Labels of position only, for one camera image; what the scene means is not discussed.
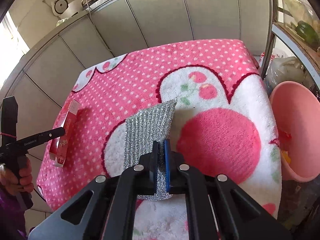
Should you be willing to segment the red cigarette box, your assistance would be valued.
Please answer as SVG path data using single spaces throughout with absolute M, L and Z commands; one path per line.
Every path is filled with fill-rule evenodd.
M 76 115 L 79 110 L 80 103 L 76 100 L 68 100 L 67 104 L 62 108 L 61 114 L 57 119 L 57 128 L 62 127 L 65 130 L 64 135 L 52 140 L 49 157 L 54 161 L 55 167 L 63 167 L 66 161 L 66 154 L 69 141 L 76 121 Z

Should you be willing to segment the silver glitter scouring cloth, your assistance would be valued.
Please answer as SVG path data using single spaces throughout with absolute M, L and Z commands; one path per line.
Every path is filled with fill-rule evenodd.
M 169 138 L 177 99 L 143 109 L 125 121 L 124 169 L 137 165 L 140 156 L 152 151 L 153 142 L 159 143 L 157 186 L 152 196 L 139 199 L 159 201 L 171 197 L 166 189 L 164 141 Z

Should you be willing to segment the grey kitchen cabinet counter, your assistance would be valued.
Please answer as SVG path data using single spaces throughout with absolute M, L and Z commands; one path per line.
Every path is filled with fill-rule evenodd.
M 99 0 L 35 44 L 1 97 L 64 103 L 80 72 L 106 59 L 167 43 L 237 38 L 258 56 L 266 46 L 269 0 Z

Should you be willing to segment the pink polka dot blanket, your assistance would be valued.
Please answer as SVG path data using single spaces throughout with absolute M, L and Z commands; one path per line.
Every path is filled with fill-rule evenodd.
M 54 166 L 50 142 L 37 179 L 54 212 L 97 176 L 121 175 L 126 119 L 174 98 L 171 150 L 204 175 L 225 174 L 276 219 L 276 122 L 255 59 L 228 39 L 143 49 L 84 70 L 64 104 L 80 103 L 65 164 Z M 190 239 L 185 195 L 170 195 L 137 197 L 132 239 Z

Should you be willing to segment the pink plastic basin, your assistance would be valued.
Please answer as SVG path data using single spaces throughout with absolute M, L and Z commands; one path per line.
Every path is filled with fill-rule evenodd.
M 319 101 L 293 81 L 275 87 L 270 103 L 276 120 L 283 180 L 305 183 L 319 175 Z

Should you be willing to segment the white rice cooker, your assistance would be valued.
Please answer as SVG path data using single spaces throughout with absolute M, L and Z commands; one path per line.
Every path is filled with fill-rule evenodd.
M 53 14 L 59 19 L 70 18 L 83 11 L 82 1 L 55 0 L 51 3 Z

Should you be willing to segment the white plastic sack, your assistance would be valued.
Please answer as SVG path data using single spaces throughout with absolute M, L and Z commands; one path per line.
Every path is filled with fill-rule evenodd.
M 287 56 L 284 51 L 274 48 L 264 79 L 268 93 L 284 81 L 303 83 L 303 66 L 295 56 Z

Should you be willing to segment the metal shelf rack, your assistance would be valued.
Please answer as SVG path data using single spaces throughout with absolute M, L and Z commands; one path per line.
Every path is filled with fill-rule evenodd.
M 269 24 L 264 59 L 260 68 L 260 77 L 264 79 L 270 63 L 276 38 L 279 38 L 289 50 L 302 62 L 313 83 L 319 88 L 319 56 L 302 38 L 294 34 L 285 24 L 278 21 L 278 0 L 269 0 Z

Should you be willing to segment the green bell pepper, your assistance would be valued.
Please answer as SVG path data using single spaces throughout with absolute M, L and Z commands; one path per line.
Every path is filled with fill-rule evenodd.
M 299 21 L 296 27 L 296 32 L 310 46 L 315 47 L 318 45 L 319 36 L 310 24 L 304 21 Z

